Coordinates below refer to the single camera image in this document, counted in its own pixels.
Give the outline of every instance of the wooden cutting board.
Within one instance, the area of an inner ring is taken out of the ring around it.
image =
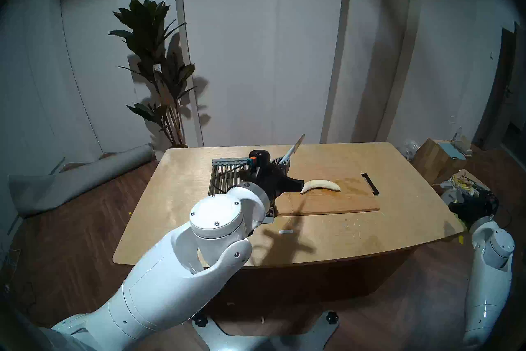
[[[380,209],[378,200],[372,194],[371,187],[360,174],[352,178],[323,179],[338,184],[341,191],[312,189],[305,194],[286,192],[276,199],[278,216],[345,214],[378,211]]]

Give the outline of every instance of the cardboard box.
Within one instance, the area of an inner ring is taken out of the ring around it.
[[[439,184],[463,169],[467,163],[465,159],[454,159],[440,147],[439,143],[449,141],[432,140],[430,138],[422,144],[413,159],[413,167],[429,183]]]

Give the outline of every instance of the metal grill rack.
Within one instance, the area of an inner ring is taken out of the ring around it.
[[[212,160],[212,174],[210,175],[210,185],[208,195],[223,194],[230,188],[241,184],[239,170],[248,169],[248,157],[241,158],[214,158]],[[270,206],[264,224],[269,224],[274,220],[274,204]]]

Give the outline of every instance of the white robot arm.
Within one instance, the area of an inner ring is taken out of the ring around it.
[[[244,181],[226,194],[208,196],[135,265],[120,289],[101,308],[53,327],[97,351],[117,351],[156,331],[192,318],[241,269],[252,253],[247,237],[259,226],[271,201],[300,191],[303,181],[286,176],[286,165],[253,151]],[[200,249],[210,266],[204,270]]]
[[[475,255],[466,296],[463,345],[464,349],[478,349],[488,339],[508,298],[515,243],[487,216],[476,221],[470,233]]]

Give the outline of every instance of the black knob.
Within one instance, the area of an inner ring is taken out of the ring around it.
[[[203,315],[203,314],[196,314],[194,316],[194,323],[196,324],[197,327],[203,328],[203,327],[205,327],[207,325],[208,320],[207,320],[205,315]]]
[[[328,312],[327,313],[327,321],[329,324],[336,324],[338,322],[338,314],[335,312]]]

